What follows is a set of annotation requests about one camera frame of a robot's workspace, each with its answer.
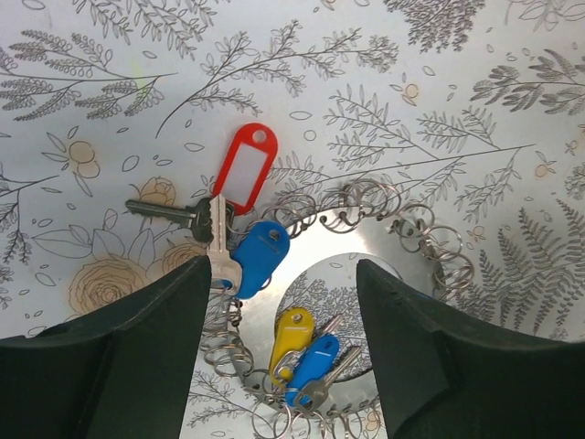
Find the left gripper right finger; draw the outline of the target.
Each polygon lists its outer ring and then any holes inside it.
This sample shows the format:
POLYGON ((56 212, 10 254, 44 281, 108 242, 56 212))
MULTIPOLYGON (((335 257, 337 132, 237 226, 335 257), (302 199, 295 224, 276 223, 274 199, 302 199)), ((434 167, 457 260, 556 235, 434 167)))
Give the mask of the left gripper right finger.
POLYGON ((584 346, 497 327, 369 260, 356 286, 391 438, 581 438, 584 346))

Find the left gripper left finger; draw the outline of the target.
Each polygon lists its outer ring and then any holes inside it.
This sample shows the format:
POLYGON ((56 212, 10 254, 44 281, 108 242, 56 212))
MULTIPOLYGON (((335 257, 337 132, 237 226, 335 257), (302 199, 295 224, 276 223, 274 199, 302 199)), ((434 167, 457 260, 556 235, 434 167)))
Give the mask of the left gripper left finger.
POLYGON ((4 438, 177 438, 207 310, 205 256, 85 316, 1 342, 4 438))

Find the blue key fob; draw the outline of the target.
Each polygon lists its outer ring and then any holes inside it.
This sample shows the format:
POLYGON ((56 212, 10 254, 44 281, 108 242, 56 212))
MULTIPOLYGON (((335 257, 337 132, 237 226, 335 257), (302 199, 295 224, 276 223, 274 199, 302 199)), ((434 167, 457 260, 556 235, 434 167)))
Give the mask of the blue key fob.
POLYGON ((340 350, 339 339, 332 334, 317 338, 305 351, 287 384, 285 400, 293 407, 297 393, 311 380, 320 380, 333 366, 340 350))
POLYGON ((248 235, 232 253, 239 263, 242 278, 236 297, 252 298, 286 257, 290 249, 290 237, 278 222, 262 220, 252 226, 248 235))

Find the yellow key fob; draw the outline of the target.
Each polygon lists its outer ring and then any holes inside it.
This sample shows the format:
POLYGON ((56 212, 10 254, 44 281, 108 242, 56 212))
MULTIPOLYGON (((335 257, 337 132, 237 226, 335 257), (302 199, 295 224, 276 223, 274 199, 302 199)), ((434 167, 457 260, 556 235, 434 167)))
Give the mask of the yellow key fob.
POLYGON ((278 389, 284 389, 292 378, 296 361, 282 368, 278 364, 289 352, 301 352, 306 348, 312 340, 313 332, 314 318, 305 308, 293 307, 281 314, 276 326, 269 366, 271 382, 278 389))

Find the metal disc keyring holder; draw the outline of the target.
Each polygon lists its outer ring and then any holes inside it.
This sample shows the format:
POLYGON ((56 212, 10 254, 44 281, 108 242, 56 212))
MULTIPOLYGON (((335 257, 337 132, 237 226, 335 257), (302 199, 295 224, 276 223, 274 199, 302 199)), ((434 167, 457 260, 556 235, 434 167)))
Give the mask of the metal disc keyring holder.
POLYGON ((440 223, 421 202, 405 202, 396 187, 355 180, 321 198, 289 195, 267 208, 239 236, 239 245, 262 220, 280 223, 290 249, 252 298, 239 300, 211 288, 200 348, 210 372, 197 374, 203 397, 220 411, 235 406, 241 389, 247 428, 255 438, 368 438, 382 426, 367 336, 356 286, 362 260, 434 299, 466 290, 474 266, 463 254, 458 230, 440 223), (309 381, 287 405, 269 374, 276 326, 293 307, 314 318, 310 344, 289 352, 280 368, 299 364, 320 336, 335 335, 340 350, 332 368, 309 381))

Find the bright silver key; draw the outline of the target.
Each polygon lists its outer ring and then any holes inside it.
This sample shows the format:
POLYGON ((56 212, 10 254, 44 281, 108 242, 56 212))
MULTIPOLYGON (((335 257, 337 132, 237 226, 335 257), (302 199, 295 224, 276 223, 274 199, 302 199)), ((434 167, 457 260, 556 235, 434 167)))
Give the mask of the bright silver key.
POLYGON ((211 286, 236 294, 241 283, 242 269, 231 258, 227 248, 227 209, 226 200, 221 194, 211 199, 210 214, 213 240, 208 246, 207 257, 211 263, 211 286))

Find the dark silver key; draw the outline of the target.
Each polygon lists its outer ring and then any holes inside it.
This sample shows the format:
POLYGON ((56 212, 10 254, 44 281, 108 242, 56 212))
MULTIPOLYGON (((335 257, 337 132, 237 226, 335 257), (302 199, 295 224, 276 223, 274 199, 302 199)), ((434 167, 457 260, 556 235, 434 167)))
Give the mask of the dark silver key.
POLYGON ((202 198, 196 205, 184 208, 135 199, 127 200, 125 206, 132 214, 163 218, 177 224, 180 229, 190 230, 193 238, 200 243, 207 244, 213 240, 210 198, 202 198))

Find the floral table mat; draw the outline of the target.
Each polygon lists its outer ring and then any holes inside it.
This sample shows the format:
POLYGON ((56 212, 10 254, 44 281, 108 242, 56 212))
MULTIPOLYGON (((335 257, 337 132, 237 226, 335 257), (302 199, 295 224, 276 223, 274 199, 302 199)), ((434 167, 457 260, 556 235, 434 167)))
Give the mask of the floral table mat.
MULTIPOLYGON (((473 279, 435 300, 584 346, 581 1, 4 1, 1 342, 207 257, 125 202, 211 201, 246 123, 279 147, 231 258, 279 199, 373 179, 460 233, 473 279)), ((177 438, 255 438, 196 383, 204 324, 177 438)))

